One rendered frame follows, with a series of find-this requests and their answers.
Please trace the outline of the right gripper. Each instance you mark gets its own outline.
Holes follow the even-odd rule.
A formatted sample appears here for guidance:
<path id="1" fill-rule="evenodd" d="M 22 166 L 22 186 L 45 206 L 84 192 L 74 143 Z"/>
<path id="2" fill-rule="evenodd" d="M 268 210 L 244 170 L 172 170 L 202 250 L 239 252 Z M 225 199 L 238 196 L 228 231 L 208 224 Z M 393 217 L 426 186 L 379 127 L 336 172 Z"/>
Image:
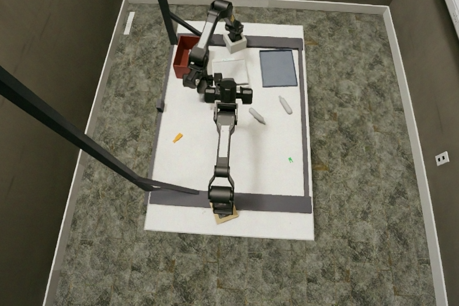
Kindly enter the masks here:
<path id="1" fill-rule="evenodd" d="M 240 92 L 236 93 L 236 99 L 241 99 L 243 105 L 251 105 L 252 98 L 253 89 L 240 86 Z M 220 100 L 218 89 L 216 87 L 206 87 L 204 90 L 204 100 L 206 103 L 215 103 L 215 100 Z"/>

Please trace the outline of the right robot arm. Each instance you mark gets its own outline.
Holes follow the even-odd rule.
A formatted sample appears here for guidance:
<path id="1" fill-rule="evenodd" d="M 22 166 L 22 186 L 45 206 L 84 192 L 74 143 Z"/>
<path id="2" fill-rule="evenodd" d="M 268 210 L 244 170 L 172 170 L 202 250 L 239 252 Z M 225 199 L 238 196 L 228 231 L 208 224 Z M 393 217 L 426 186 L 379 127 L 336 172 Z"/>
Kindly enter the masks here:
<path id="1" fill-rule="evenodd" d="M 230 175 L 229 159 L 231 136 L 235 131 L 238 118 L 238 103 L 235 103 L 237 83 L 234 82 L 233 78 L 219 78 L 219 81 L 216 81 L 216 88 L 220 91 L 221 102 L 216 102 L 213 121 L 217 126 L 217 132 L 220 133 L 218 136 L 217 162 L 214 165 L 214 175 L 208 184 L 208 199 L 212 203 L 212 208 L 214 207 L 213 214 L 218 214 L 220 218 L 224 218 L 233 215 L 234 207 L 235 183 Z M 220 109 L 219 112 L 218 109 Z M 235 109 L 237 110 L 236 115 Z M 211 185 L 215 177 L 228 178 L 231 186 Z"/>

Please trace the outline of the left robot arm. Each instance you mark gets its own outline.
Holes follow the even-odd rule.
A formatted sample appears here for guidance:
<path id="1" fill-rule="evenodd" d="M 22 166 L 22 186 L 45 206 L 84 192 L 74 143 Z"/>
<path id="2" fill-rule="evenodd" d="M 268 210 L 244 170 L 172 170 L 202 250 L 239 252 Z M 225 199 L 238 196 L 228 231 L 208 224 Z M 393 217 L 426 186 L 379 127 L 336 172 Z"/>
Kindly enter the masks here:
<path id="1" fill-rule="evenodd" d="M 212 7 L 213 6 L 213 7 Z M 232 2 L 225 0 L 214 0 L 207 13 L 207 20 L 197 44 L 195 44 L 189 53 L 187 68 L 190 69 L 184 84 L 190 89 L 196 89 L 198 94 L 204 94 L 206 87 L 211 87 L 207 78 L 201 80 L 202 76 L 207 73 L 209 61 L 209 45 L 213 37 L 215 28 L 220 19 L 225 20 L 225 30 L 229 31 L 228 37 L 231 42 L 241 40 L 241 33 L 244 31 L 244 25 L 235 20 L 232 14 Z M 193 62 L 194 64 L 191 64 Z M 203 64 L 204 63 L 204 64 Z"/>

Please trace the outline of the red-brown open box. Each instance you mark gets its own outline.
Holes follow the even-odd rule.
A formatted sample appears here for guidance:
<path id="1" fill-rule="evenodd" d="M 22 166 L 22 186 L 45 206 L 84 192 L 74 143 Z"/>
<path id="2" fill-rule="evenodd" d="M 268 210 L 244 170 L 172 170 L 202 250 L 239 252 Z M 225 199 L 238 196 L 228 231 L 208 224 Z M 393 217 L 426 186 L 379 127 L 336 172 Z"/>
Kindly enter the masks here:
<path id="1" fill-rule="evenodd" d="M 189 58 L 189 50 L 198 43 L 200 37 L 181 36 L 179 38 L 178 47 L 176 49 L 175 58 L 173 61 L 173 69 L 178 79 L 182 79 L 183 74 L 189 74 L 190 69 L 187 68 Z"/>

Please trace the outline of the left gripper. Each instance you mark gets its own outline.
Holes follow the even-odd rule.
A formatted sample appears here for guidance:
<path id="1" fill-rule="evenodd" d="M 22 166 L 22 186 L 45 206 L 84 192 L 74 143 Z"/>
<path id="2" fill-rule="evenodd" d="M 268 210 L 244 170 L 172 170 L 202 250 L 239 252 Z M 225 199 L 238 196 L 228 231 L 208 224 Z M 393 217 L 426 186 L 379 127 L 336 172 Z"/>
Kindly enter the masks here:
<path id="1" fill-rule="evenodd" d="M 183 75 L 183 79 L 182 79 L 183 87 L 187 87 L 184 84 L 184 80 L 186 79 L 187 76 L 188 76 L 188 74 L 184 74 Z M 211 86 L 213 86 L 213 81 L 214 81 L 214 85 L 216 86 L 216 81 L 218 81 L 219 78 L 222 78 L 222 73 L 214 73 L 214 77 L 213 77 L 213 75 L 208 75 L 208 72 L 207 72 L 205 75 L 202 76 L 201 80 L 204 79 L 204 78 L 208 79 L 208 82 L 211 84 Z"/>

